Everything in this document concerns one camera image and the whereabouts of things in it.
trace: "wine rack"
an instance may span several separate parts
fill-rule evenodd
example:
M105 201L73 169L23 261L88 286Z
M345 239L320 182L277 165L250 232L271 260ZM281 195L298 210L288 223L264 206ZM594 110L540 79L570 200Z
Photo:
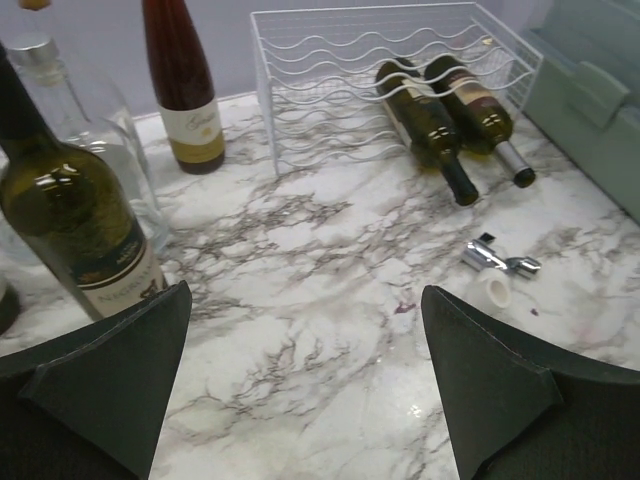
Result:
M514 117L542 62L475 2L254 12L251 21L276 174L382 159L405 148L380 103L406 87L386 96L376 91L385 61L406 57L423 73L430 61L454 54Z

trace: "lying wine bottle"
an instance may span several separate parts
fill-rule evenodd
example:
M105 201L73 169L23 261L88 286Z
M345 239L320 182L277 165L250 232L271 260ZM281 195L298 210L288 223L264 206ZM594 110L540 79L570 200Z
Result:
M428 85L402 76L387 78L395 73L419 78L409 60L398 58L395 61L407 69L389 61L376 75L376 83L382 82L378 86L380 95L406 87L384 100L387 114L415 158L423 165L436 167L442 172L459 205L471 205L478 199L478 190L458 161L461 140L451 117L437 98L429 96L433 95L433 90Z
M442 97L442 103L456 122L469 150L480 155L495 153L502 167L513 177L513 183L520 188L535 181L535 172L509 143L513 120L473 73L456 58L445 55L427 65L424 77L428 81L438 79L432 84L438 93L455 89Z
M0 147L9 166L0 207L9 224L93 320L166 286L115 174L58 141L0 44Z

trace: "gray wall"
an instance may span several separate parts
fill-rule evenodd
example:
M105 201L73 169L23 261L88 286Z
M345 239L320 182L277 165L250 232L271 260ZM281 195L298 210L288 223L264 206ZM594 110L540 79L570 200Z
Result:
M539 0L481 0L519 28ZM32 29L33 15L16 0L2 0L0 39ZM249 13L256 10L429 3L412 0L187 0L209 57L218 95L255 89ZM135 114L155 110L146 64L140 0L53 0L59 24L78 49L91 55L118 83Z

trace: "white marble surface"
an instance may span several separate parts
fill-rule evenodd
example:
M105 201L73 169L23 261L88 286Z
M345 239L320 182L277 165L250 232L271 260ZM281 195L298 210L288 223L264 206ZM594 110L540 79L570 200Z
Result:
M467 159L482 199L461 209L406 154L276 179L255 98L222 112L228 161L203 177L180 173L158 118L139 123L173 229L164 268L194 297L152 479L457 478L419 301L463 293L460 252L485 231L544 264L501 319L640 369L640 229L526 121L538 182ZM27 311L0 355L87 323L51 276L3 268Z

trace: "silver bottle cap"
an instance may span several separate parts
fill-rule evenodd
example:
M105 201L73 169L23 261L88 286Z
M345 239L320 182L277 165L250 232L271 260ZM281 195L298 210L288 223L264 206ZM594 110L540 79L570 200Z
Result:
M502 168L517 186L525 188L534 182L536 176L533 169L510 142L499 143L494 153Z
M42 32L24 33L7 45L13 63L21 67L37 67L58 58L55 40Z

